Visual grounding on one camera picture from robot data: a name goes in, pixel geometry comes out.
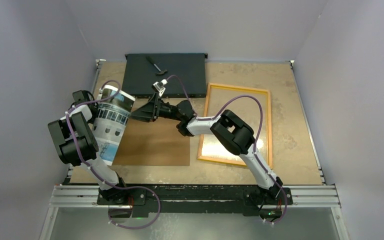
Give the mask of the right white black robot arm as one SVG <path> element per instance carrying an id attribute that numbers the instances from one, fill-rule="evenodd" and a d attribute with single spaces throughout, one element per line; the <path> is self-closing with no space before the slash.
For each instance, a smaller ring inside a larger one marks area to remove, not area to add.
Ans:
<path id="1" fill-rule="evenodd" d="M 185 137 L 214 135 L 223 147 L 246 164 L 261 190 L 262 200 L 268 204 L 279 198 L 288 199 L 282 181 L 270 169 L 257 148 L 251 126 L 224 105 L 215 116 L 198 117 L 189 100 L 171 105 L 158 94 L 130 114 L 131 119 L 154 122 L 158 118 L 177 120 L 176 128 Z"/>

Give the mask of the sky building photo print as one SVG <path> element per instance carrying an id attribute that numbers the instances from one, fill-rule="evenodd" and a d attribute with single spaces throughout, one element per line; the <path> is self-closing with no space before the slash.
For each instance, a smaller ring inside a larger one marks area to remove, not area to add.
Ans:
<path id="1" fill-rule="evenodd" d="M 97 157 L 111 166 L 116 158 L 136 98 L 111 85 L 99 91 L 98 99 L 113 98 L 98 103 L 92 133 L 98 143 Z"/>

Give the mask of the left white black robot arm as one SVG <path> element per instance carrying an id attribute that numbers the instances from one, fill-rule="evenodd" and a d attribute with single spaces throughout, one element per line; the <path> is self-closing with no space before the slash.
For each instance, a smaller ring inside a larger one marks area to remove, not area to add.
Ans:
<path id="1" fill-rule="evenodd" d="M 82 167 L 93 176 L 102 199 L 122 205 L 129 199 L 127 185 L 98 158 L 98 142 L 89 127 L 97 117 L 98 104 L 87 90 L 72 96 L 74 102 L 64 116 L 47 124 L 57 155 L 64 164 Z"/>

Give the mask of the brown cardboard backing board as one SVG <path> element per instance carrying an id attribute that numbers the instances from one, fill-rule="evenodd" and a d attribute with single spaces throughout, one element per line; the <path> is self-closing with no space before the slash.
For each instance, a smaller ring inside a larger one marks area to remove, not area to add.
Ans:
<path id="1" fill-rule="evenodd" d="M 189 166 L 190 138 L 178 132 L 178 123 L 167 118 L 129 120 L 113 165 Z"/>

